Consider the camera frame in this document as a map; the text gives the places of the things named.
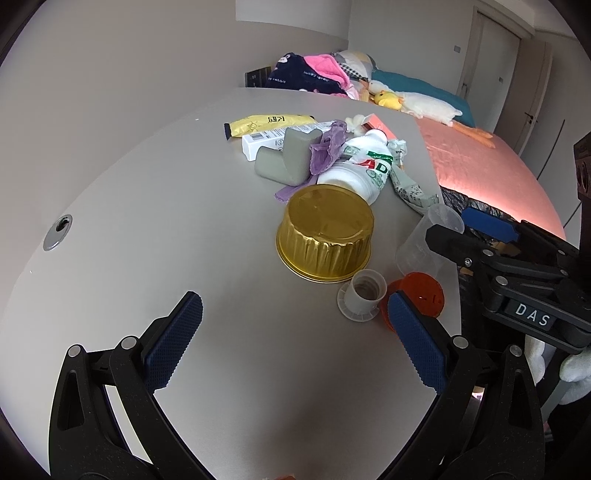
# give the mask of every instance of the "gold aluminum container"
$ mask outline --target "gold aluminum container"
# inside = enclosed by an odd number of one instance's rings
[[[287,204],[277,252],[308,280],[338,283],[369,261],[374,214],[359,195],[336,185],[312,185]]]

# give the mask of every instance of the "black cable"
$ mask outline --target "black cable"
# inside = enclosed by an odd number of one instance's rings
[[[569,224],[569,222],[573,219],[574,214],[577,213],[577,210],[579,210],[581,208],[582,204],[583,204],[583,202],[579,202],[579,205],[577,206],[577,208],[574,209],[573,214],[569,217],[568,220],[566,220],[566,223],[562,226],[562,228],[566,228],[566,226]]]
[[[552,156],[552,153],[554,153],[554,149],[556,148],[556,144],[558,143],[558,139],[560,138],[560,134],[562,133],[562,129],[564,128],[564,123],[565,122],[566,122],[566,119],[562,120],[562,125],[560,126],[560,130],[558,132],[558,136],[556,137],[556,141],[554,142],[554,145],[552,145],[552,150],[550,150],[550,155],[548,155],[548,158],[546,158],[546,161],[544,162],[544,166],[540,170],[540,173],[536,177],[536,180],[539,180],[540,179],[540,177],[542,176],[542,172],[544,171],[544,169],[546,168],[546,165],[550,161],[550,157]]]

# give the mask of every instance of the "white box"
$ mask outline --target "white box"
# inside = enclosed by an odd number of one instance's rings
[[[323,132],[330,130],[332,122],[321,122],[318,124],[298,125],[296,127],[276,128],[265,132],[244,135],[242,137],[242,152],[246,155],[248,161],[256,160],[256,152],[261,147],[272,148],[273,150],[283,149],[283,139],[287,128],[294,128],[300,132],[310,133],[318,129]]]

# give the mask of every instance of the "gray table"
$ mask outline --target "gray table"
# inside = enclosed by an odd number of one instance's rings
[[[72,229],[41,245],[0,323],[0,405],[47,467],[48,422],[66,349],[113,348],[166,315],[187,290],[204,319],[156,398],[219,480],[370,480],[384,470],[434,398],[382,320],[358,324],[336,305],[339,285],[308,282],[275,250],[281,185],[254,173],[223,123],[255,113],[319,121],[377,112],[408,142],[407,172],[429,193],[435,173],[414,119],[304,92],[236,89],[170,124],[97,178],[66,213]],[[419,216],[387,184],[373,205],[369,268],[400,277],[397,246]],[[440,281],[440,320],[460,329],[457,275]],[[138,445],[109,390],[132,450]]]

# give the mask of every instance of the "blue textured pad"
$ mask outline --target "blue textured pad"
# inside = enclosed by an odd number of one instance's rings
[[[464,225],[506,244],[519,240],[519,235],[509,222],[475,208],[468,207],[465,209],[462,212],[462,220]]]
[[[169,326],[146,355],[144,384],[150,393],[166,387],[197,327],[201,324],[202,317],[201,297],[194,294],[171,319]]]
[[[390,295],[388,317],[418,376],[426,386],[441,394],[447,385],[445,357],[421,320],[398,293]]]

